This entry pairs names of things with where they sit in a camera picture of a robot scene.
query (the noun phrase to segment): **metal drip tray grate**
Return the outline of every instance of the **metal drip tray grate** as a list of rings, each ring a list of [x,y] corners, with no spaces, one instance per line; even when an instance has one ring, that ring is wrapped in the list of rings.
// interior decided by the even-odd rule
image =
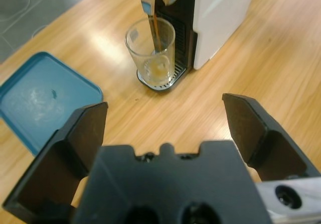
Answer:
[[[182,74],[185,71],[186,71],[186,67],[183,67],[182,65],[176,63],[175,64],[175,72],[174,72],[173,79],[170,82],[168,82],[167,84],[162,85],[162,86],[153,86],[153,85],[150,85],[150,84],[146,83],[145,80],[142,78],[141,74],[138,71],[137,71],[137,77],[143,84],[145,84],[149,88],[151,88],[153,90],[156,90],[156,91],[164,91],[164,90],[169,89],[182,76]]]

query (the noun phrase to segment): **white panel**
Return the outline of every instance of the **white panel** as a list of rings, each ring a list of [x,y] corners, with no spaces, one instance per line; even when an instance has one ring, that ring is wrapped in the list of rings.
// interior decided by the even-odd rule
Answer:
[[[193,30],[198,33],[194,68],[200,69],[243,22],[251,0],[195,0]]]

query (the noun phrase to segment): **wood grain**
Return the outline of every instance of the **wood grain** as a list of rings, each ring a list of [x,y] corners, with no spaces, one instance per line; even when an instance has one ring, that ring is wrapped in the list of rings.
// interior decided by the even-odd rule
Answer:
[[[103,90],[104,144],[132,144],[138,154],[158,152],[164,142],[196,152],[203,140],[230,139],[222,93],[248,95],[321,170],[321,0],[253,0],[218,54],[168,94],[137,80],[124,44],[126,30],[142,17],[139,0],[84,0],[2,64],[0,83],[32,54],[52,53]],[[0,120],[0,202],[32,159]],[[0,222],[20,223],[3,210]]]

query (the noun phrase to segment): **clear drinking glass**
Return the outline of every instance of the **clear drinking glass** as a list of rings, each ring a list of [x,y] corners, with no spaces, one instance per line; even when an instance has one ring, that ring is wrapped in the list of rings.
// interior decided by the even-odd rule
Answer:
[[[136,22],[128,29],[125,43],[146,83],[161,86],[172,80],[175,30],[168,21],[149,17]]]

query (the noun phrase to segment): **screw hole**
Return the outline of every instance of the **screw hole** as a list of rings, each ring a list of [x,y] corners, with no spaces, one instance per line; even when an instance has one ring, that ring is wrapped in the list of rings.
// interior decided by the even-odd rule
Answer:
[[[300,196],[292,188],[279,185],[275,189],[275,194],[278,200],[285,206],[291,209],[299,209],[302,206]]]
[[[151,208],[134,207],[125,219],[124,224],[159,224],[158,217]]]
[[[220,224],[217,214],[204,203],[192,203],[183,214],[182,224]]]
[[[197,154],[183,154],[183,155],[179,155],[179,157],[182,160],[193,160],[197,157]]]
[[[152,152],[146,153],[142,156],[137,157],[138,160],[140,160],[141,162],[151,162],[153,159],[155,158],[155,154]]]

